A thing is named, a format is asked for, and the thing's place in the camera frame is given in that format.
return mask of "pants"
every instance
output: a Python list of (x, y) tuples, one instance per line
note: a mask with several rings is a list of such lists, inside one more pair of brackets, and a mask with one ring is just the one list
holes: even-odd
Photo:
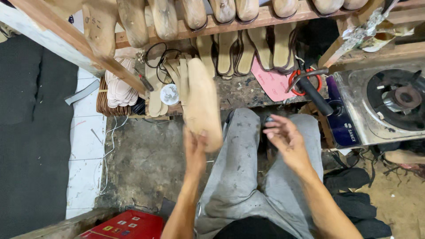
[[(289, 117), (304, 137), (310, 161), (320, 178), (323, 167), (317, 120), (305, 114)], [(199, 239), (213, 238), (231, 222), (260, 216), (299, 239), (312, 239), (312, 216), (298, 177), (283, 162), (282, 155), (268, 171), (257, 190), (257, 148), (260, 117), (252, 110), (234, 111), (224, 126), (224, 144), (198, 203), (195, 231)]]

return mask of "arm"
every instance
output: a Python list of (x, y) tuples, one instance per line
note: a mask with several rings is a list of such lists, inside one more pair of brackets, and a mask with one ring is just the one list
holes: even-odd
[(161, 239), (193, 238), (198, 185), (206, 168), (205, 134), (194, 136), (188, 128), (183, 129), (186, 151), (186, 173), (177, 204), (162, 232)]
[(274, 122), (266, 123), (263, 132), (278, 148), (283, 160), (300, 178), (304, 196), (312, 212), (313, 221), (323, 238), (362, 239), (360, 232), (335, 203), (314, 170), (303, 136), (289, 119), (272, 115)]

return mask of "pink paper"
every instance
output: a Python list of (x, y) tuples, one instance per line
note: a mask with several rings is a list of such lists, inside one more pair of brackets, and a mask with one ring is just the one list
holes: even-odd
[(288, 78), (290, 75), (285, 76), (275, 71), (264, 71), (258, 63), (257, 56), (254, 57), (251, 72), (254, 74), (254, 77), (260, 83), (266, 94), (274, 102), (286, 100), (295, 96), (291, 91), (286, 93), (289, 87)]

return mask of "dirty floor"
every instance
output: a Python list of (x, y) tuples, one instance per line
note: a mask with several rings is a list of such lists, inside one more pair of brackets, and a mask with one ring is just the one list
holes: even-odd
[[(253, 109), (263, 122), (267, 115), (282, 111), (277, 107)], [(224, 122), (230, 111), (221, 112)], [(117, 118), (118, 126), (125, 117)], [(107, 156), (108, 179), (107, 187), (102, 195), (96, 199), (96, 207), (114, 207), (122, 210), (133, 207), (148, 212), (158, 212), (163, 198), (177, 201), (184, 170), (184, 153), (182, 141), (183, 119), (176, 117), (170, 121), (155, 121), (152, 119), (128, 119), (125, 125), (115, 130), (115, 150)], [(115, 126), (115, 119), (109, 117), (107, 130)], [(112, 149), (110, 133), (107, 136), (105, 151)], [(207, 160), (213, 161), (217, 153), (208, 154)], [(329, 153), (322, 154), (324, 169), (335, 168)], [(213, 162), (207, 163), (207, 173), (203, 176), (199, 186), (199, 195), (206, 185)], [(258, 153), (258, 181), (271, 166), (266, 152), (262, 149)], [(358, 167), (365, 168), (371, 175), (371, 161), (360, 160)], [(371, 188), (367, 185), (359, 189), (370, 194), (371, 201), (378, 208), (379, 220), (389, 224), (393, 237), (423, 239), (425, 238), (425, 197), (424, 180), (405, 171), (390, 173), (383, 172), (391, 166), (384, 166), (382, 162), (374, 165), (375, 179)], [(106, 169), (103, 168), (102, 187), (106, 182)]]

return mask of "blue stove panel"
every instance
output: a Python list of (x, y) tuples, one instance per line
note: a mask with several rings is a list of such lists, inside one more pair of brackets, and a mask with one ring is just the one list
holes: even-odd
[(334, 77), (329, 76), (326, 78), (326, 83), (328, 84), (329, 93), (329, 99), (326, 99), (326, 101), (335, 110), (335, 112), (327, 118), (332, 134), (334, 135), (336, 148), (349, 148), (361, 145), (360, 139), (356, 133), (356, 128), (341, 99)]

